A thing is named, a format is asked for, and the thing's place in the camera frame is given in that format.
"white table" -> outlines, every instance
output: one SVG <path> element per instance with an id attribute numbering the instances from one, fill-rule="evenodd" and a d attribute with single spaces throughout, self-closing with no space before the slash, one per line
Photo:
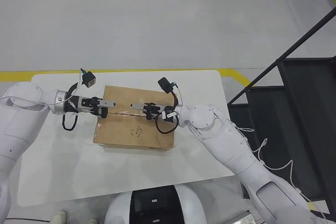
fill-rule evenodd
<path id="1" fill-rule="evenodd" d="M 186 105 L 213 104 L 228 116 L 217 71 L 96 73 L 96 84 L 78 95 L 101 97 L 105 85 L 162 91 L 161 77 L 177 82 Z M 32 82 L 43 90 L 67 90 L 78 74 L 38 74 Z M 76 128 L 63 130 L 62 116 L 49 114 L 37 140 L 23 154 L 17 202 L 33 206 L 163 185 L 230 176 L 188 128 L 175 131 L 166 152 L 103 149 L 92 142 L 97 118 L 82 113 Z"/>

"stair step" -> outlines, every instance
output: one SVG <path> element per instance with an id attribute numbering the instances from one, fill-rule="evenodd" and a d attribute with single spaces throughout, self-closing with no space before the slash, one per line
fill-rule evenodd
<path id="1" fill-rule="evenodd" d="M 264 162 L 279 168 L 293 159 L 293 183 L 310 199 L 323 198 L 284 87 L 252 87 L 246 97 L 259 142 L 268 138 L 261 151 Z M 272 173 L 290 182 L 290 168 Z"/>
<path id="2" fill-rule="evenodd" d="M 289 58 L 278 68 L 336 214 L 336 60 Z"/>

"gray floor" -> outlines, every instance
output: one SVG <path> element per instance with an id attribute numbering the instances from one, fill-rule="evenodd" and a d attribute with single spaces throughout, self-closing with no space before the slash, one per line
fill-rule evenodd
<path id="1" fill-rule="evenodd" d="M 0 1 L 0 71 L 237 68 L 252 80 L 332 7 L 333 0 Z M 292 56 L 335 54 L 336 18 Z M 227 101 L 242 89 L 230 77 L 222 82 Z M 0 96 L 12 84 L 0 83 Z M 258 83 L 280 84 L 276 69 Z M 68 223 L 93 217 L 103 223 L 116 197 L 22 208 L 16 203 L 19 173 L 18 162 L 10 177 L 9 217 L 49 220 L 65 210 Z M 241 199 L 233 176 L 187 185 L 201 199 L 209 224 L 224 223 L 247 209 L 257 223 L 262 221 L 252 203 Z"/>

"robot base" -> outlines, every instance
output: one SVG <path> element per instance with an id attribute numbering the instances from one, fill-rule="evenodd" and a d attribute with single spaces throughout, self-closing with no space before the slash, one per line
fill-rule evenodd
<path id="1" fill-rule="evenodd" d="M 107 210 L 105 224 L 207 224 L 198 196 L 185 185 L 121 193 Z"/>

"yellow floor line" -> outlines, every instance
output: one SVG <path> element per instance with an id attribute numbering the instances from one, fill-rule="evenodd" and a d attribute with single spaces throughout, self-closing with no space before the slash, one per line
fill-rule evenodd
<path id="1" fill-rule="evenodd" d="M 151 72 L 151 71 L 194 71 L 194 70 L 218 70 L 222 77 L 232 77 L 243 86 L 250 83 L 245 76 L 235 69 L 230 68 L 197 68 L 197 69 L 120 69 L 120 70 L 90 70 L 93 73 L 100 72 Z M 0 72 L 0 82 L 24 82 L 30 81 L 36 74 L 62 74 L 62 73 L 76 73 L 77 70 L 63 70 L 63 71 L 22 71 L 22 72 Z"/>

